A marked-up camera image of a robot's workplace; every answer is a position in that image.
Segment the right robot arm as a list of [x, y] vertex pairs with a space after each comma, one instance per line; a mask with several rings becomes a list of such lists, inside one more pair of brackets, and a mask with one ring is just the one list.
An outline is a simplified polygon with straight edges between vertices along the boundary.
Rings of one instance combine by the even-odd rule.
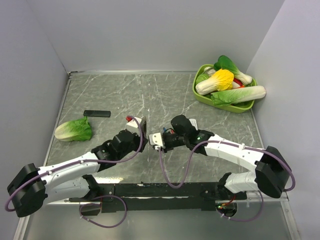
[[197, 121], [184, 115], [175, 116], [171, 126], [171, 131], [153, 133], [149, 137], [159, 153], [186, 146], [192, 154], [220, 158], [247, 170], [244, 173], [226, 173], [220, 179], [218, 193], [223, 199], [251, 191], [260, 191], [278, 199], [296, 185], [292, 169], [275, 147], [255, 148], [226, 140], [210, 131], [198, 129]]

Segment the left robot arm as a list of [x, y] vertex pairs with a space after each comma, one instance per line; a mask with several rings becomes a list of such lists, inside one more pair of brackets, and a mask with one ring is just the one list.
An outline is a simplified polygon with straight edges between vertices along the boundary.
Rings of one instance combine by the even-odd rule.
[[147, 143], [144, 133], [122, 130], [113, 139], [80, 157], [43, 167], [29, 163], [21, 168], [7, 186], [9, 198], [4, 209], [15, 212], [19, 218], [29, 216], [38, 211], [50, 197], [59, 196], [60, 193], [55, 190], [59, 185], [127, 162], [129, 153], [137, 155], [143, 152]]

